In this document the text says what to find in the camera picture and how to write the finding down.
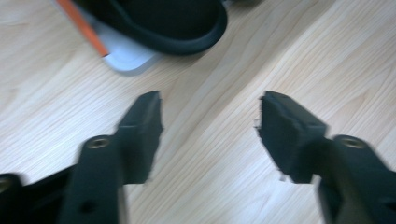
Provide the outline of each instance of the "black object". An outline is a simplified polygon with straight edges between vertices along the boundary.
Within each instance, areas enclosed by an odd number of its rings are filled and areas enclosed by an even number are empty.
[[[99,21],[140,43],[170,54],[193,54],[223,35],[220,0],[73,0]]]
[[[396,174],[362,140],[324,137],[326,124],[289,96],[262,97],[259,135],[280,171],[295,183],[320,175],[327,223],[396,223]]]
[[[159,93],[149,92],[113,135],[89,139],[76,165],[29,186],[0,175],[0,223],[124,223],[122,186],[146,182],[162,130]]]

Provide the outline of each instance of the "metal screw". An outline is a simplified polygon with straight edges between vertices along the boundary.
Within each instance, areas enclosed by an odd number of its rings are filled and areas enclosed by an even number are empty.
[[[11,186],[11,181],[7,178],[0,179],[0,193],[3,193]]]
[[[106,147],[110,141],[106,138],[98,138],[98,139],[93,139],[91,142],[88,143],[87,147],[88,148],[101,148],[101,147]]]
[[[347,147],[364,148],[363,142],[354,138],[349,138],[349,137],[342,138],[341,143]]]

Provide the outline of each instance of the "wooden floor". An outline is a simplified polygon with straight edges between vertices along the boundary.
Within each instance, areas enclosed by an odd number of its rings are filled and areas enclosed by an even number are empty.
[[[51,1],[0,2],[0,173],[26,183],[111,134],[140,94],[163,98],[151,181],[131,223],[323,223],[313,185],[279,181],[254,127],[264,91],[290,95],[396,169],[396,1],[263,0],[228,7],[204,54],[138,76],[108,68]]]

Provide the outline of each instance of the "orange strap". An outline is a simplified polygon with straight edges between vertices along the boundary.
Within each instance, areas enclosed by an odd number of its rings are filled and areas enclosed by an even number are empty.
[[[107,56],[108,51],[103,43],[100,41],[99,37],[96,35],[95,31],[91,26],[84,20],[78,9],[71,3],[71,0],[56,0],[64,9],[64,12],[69,16],[77,28],[82,32],[82,34],[91,42],[94,48],[99,52],[102,57]]]

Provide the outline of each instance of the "wood grain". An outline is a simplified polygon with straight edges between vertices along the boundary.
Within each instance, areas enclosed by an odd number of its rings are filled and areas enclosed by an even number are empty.
[[[265,0],[228,7],[212,49],[111,71],[50,1],[0,2],[0,173],[31,183],[114,131],[159,90],[151,180],[128,186],[131,223],[322,223],[313,185],[279,181],[253,125],[264,91],[292,96],[396,169],[396,2]]]

